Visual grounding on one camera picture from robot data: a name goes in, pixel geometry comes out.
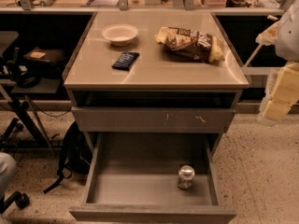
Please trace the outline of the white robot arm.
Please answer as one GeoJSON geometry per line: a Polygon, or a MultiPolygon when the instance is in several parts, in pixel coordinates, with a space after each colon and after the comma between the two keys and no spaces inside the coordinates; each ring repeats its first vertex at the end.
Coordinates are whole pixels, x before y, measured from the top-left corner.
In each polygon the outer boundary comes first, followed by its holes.
{"type": "Polygon", "coordinates": [[[287,61],[282,68],[270,71],[259,108],[260,123],[273,126],[299,101],[299,0],[293,2],[279,21],[260,33],[256,42],[274,45],[276,55],[287,61]]]}

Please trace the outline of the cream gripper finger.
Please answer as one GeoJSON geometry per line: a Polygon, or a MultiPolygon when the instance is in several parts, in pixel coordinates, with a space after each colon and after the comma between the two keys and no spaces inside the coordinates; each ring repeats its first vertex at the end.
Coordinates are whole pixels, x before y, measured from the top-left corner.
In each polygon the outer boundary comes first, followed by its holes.
{"type": "Polygon", "coordinates": [[[276,35],[278,29],[278,21],[270,25],[267,29],[263,32],[258,34],[255,41],[259,45],[270,46],[276,43],[276,35]]]}
{"type": "Polygon", "coordinates": [[[282,121],[299,101],[299,63],[286,63],[272,69],[265,86],[258,121],[273,126],[282,121]]]}

